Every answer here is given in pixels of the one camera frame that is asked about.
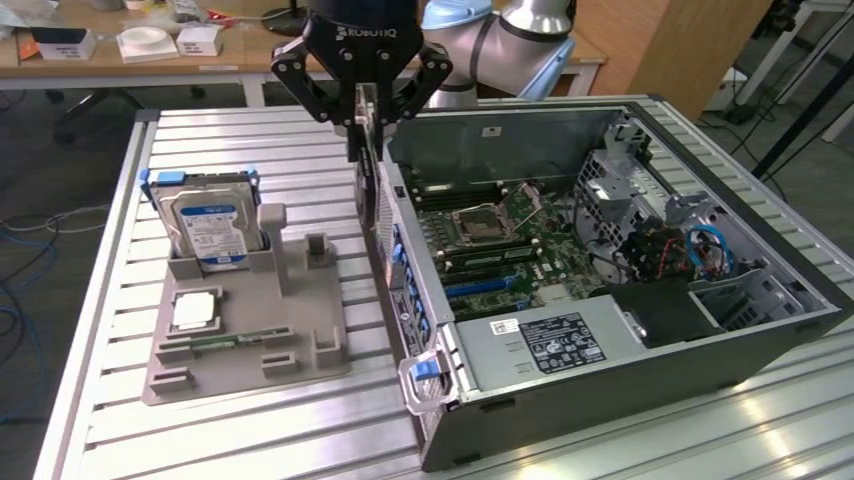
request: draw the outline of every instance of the hard disk drive label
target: hard disk drive label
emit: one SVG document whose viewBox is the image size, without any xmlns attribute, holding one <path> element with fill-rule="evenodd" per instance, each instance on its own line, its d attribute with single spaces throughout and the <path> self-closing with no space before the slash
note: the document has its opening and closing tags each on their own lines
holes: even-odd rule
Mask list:
<svg viewBox="0 0 854 480">
<path fill-rule="evenodd" d="M 192 248 L 202 262 L 226 265 L 245 257 L 242 231 L 233 226 L 238 216 L 233 205 L 181 208 Z"/>
</svg>

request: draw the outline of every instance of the sticker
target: sticker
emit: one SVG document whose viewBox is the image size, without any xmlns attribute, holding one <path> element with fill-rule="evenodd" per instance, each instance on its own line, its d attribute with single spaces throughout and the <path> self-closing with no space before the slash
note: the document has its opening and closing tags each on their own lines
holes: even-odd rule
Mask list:
<svg viewBox="0 0 854 480">
<path fill-rule="evenodd" d="M 233 205 L 181 208 L 181 220 L 196 258 L 228 267 L 245 258 L 242 231 L 233 226 L 240 217 Z"/>
<path fill-rule="evenodd" d="M 501 136 L 501 127 L 483 127 L 483 131 L 480 133 L 483 138 L 489 137 L 500 137 Z"/>
<path fill-rule="evenodd" d="M 601 347 L 577 313 L 523 323 L 519 330 L 536 366 L 545 374 L 605 360 Z"/>
<path fill-rule="evenodd" d="M 519 331 L 519 320 L 515 318 L 508 318 L 507 320 L 496 320 L 489 322 L 489 327 L 492 327 L 492 335 L 504 335 L 505 333 L 512 333 Z"/>
</svg>

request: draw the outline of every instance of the cable on floor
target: cable on floor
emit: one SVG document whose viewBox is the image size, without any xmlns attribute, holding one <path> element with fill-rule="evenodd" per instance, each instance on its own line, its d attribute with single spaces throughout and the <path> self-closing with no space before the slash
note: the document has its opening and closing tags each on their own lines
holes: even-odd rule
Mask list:
<svg viewBox="0 0 854 480">
<path fill-rule="evenodd" d="M 697 120 L 697 122 L 701 122 L 701 125 L 699 125 L 700 128 L 711 128 L 711 129 L 715 129 L 715 130 L 723 130 L 729 135 L 732 135 L 736 140 L 740 140 L 740 137 L 738 136 L 738 133 L 729 127 L 727 127 L 725 125 L 713 125 L 713 124 L 708 123 L 705 120 L 703 120 L 701 118 Z M 750 155 L 750 159 L 752 160 L 752 163 L 759 165 L 759 158 L 754 155 L 754 153 L 750 150 L 750 148 L 747 147 L 747 145 L 744 145 L 744 151 L 747 152 L 747 155 Z M 779 195 L 780 200 L 783 202 L 788 203 L 788 197 L 786 196 L 786 191 L 783 190 L 783 187 L 776 182 L 776 180 L 774 180 L 772 178 L 770 180 L 771 180 L 771 183 L 774 184 L 774 187 L 776 188 L 776 193 Z"/>
<path fill-rule="evenodd" d="M 0 220 L 0 223 L 5 226 L 5 228 L 12 231 L 12 232 L 34 232 L 36 230 L 46 230 L 49 232 L 53 232 L 56 227 L 56 222 L 61 222 L 64 220 L 66 220 L 69 217 L 73 217 L 74 215 L 82 215 L 85 213 L 90 213 L 90 212 L 97 212 L 97 211 L 108 211 L 109 210 L 109 204 L 105 203 L 104 205 L 96 205 L 94 207 L 81 207 L 77 208 L 76 210 L 70 210 L 68 212 L 62 212 L 62 213 L 57 213 L 56 215 L 50 216 L 46 218 L 46 220 L 44 221 L 42 224 L 40 225 L 34 225 L 32 227 L 16 227 L 13 225 L 9 225 L 9 221 L 8 220 Z M 104 228 L 104 225 L 106 225 L 106 223 L 98 223 L 97 225 L 92 225 L 89 227 L 82 227 L 82 228 L 72 228 L 72 229 L 58 229 L 57 232 L 58 233 L 82 233 L 82 232 L 90 232 L 93 230 L 98 230 L 101 228 Z"/>
<path fill-rule="evenodd" d="M 851 5 L 854 5 L 854 0 L 848 1 L 848 6 L 846 7 L 846 10 L 848 8 L 851 8 Z M 854 20 L 854 16 L 851 16 L 846 21 L 844 24 L 842 25 L 842 27 L 839 28 L 839 30 L 834 33 L 831 39 L 830 39 L 830 43 L 832 43 L 836 38 L 839 37 L 839 35 L 842 34 L 842 32 L 844 31 L 848 23 L 851 23 L 851 20 Z M 812 58 L 812 60 L 810 61 L 808 65 L 804 67 L 804 69 L 800 71 L 800 73 L 795 76 L 795 78 L 791 80 L 791 82 L 788 83 L 788 87 L 786 89 L 783 89 L 783 91 L 779 93 L 778 97 L 784 96 L 788 93 L 788 90 L 791 90 L 794 88 L 794 86 L 798 84 L 798 80 L 800 80 L 800 77 L 803 77 L 803 75 L 806 75 L 806 73 L 810 71 L 810 67 L 820 61 L 820 55 L 816 55 L 815 58 Z M 774 86 L 776 85 L 776 83 L 779 83 L 779 81 L 783 79 L 786 73 L 788 72 L 788 70 L 800 63 L 800 60 L 798 60 L 796 62 L 792 62 L 786 69 L 783 70 L 783 72 L 779 75 L 779 78 L 776 79 L 776 81 L 774 82 L 774 84 L 771 85 L 771 87 L 768 87 L 768 89 L 766 89 L 766 93 L 767 91 L 770 91 L 771 88 L 774 88 Z M 747 132 L 747 135 L 742 138 L 739 144 L 735 146 L 735 148 L 732 149 L 732 151 L 729 151 L 729 155 L 732 155 L 735 152 L 738 152 L 738 150 L 747 146 L 747 140 L 750 139 L 750 137 L 752 136 L 752 134 L 755 133 L 756 129 L 759 128 L 759 125 L 762 124 L 762 122 L 766 120 L 768 114 L 771 113 L 771 110 L 774 110 L 774 108 L 776 108 L 778 103 L 776 103 L 776 98 L 774 98 L 774 100 L 771 101 L 771 104 L 768 105 L 768 107 L 766 108 L 764 112 L 758 116 L 756 118 L 756 122 L 754 123 L 750 131 Z"/>
<path fill-rule="evenodd" d="M 50 217 L 49 215 L 41 215 L 41 214 L 29 214 L 29 215 L 18 215 L 17 217 L 12 217 L 8 218 L 6 221 L 16 221 L 16 220 L 24 220 L 28 218 L 44 218 L 45 221 L 50 221 L 50 219 L 53 217 Z M 56 245 L 56 240 L 58 239 L 58 225 L 60 222 L 58 220 L 53 219 L 53 235 L 50 236 L 50 239 L 48 240 L 46 244 L 44 245 L 44 247 L 41 248 L 41 250 L 38 251 L 38 253 L 36 255 L 33 255 L 33 257 L 20 266 L 17 267 L 12 273 L 9 273 L 8 275 L 5 275 L 2 277 L 2 279 L 0 279 L 0 283 L 8 283 L 14 277 L 17 277 L 40 259 L 41 257 L 44 257 L 49 251 L 50 248 Z"/>
</svg>

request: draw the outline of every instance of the power supply label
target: power supply label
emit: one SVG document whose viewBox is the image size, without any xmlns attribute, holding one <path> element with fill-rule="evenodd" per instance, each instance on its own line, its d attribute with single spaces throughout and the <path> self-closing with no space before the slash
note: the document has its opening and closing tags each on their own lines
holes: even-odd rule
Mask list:
<svg viewBox="0 0 854 480">
<path fill-rule="evenodd" d="M 548 374 L 603 361 L 604 353 L 580 314 L 519 324 L 540 372 Z"/>
</svg>

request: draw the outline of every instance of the aluminum table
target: aluminum table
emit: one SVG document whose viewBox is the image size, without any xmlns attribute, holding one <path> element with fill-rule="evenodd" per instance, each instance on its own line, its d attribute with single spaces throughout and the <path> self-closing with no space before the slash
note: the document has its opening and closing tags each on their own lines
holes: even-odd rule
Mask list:
<svg viewBox="0 0 854 480">
<path fill-rule="evenodd" d="M 854 295 L 854 263 L 665 103 L 635 99 Z M 854 478 L 854 323 L 712 395 L 445 472 L 419 470 L 353 204 L 343 139 L 296 107 L 141 112 L 70 348 L 36 478 L 716 479 Z M 697 188 L 663 151 L 652 163 Z M 352 372 L 148 407 L 140 402 L 169 244 L 138 171 L 254 166 L 288 206 L 285 239 L 337 247 Z"/>
</svg>

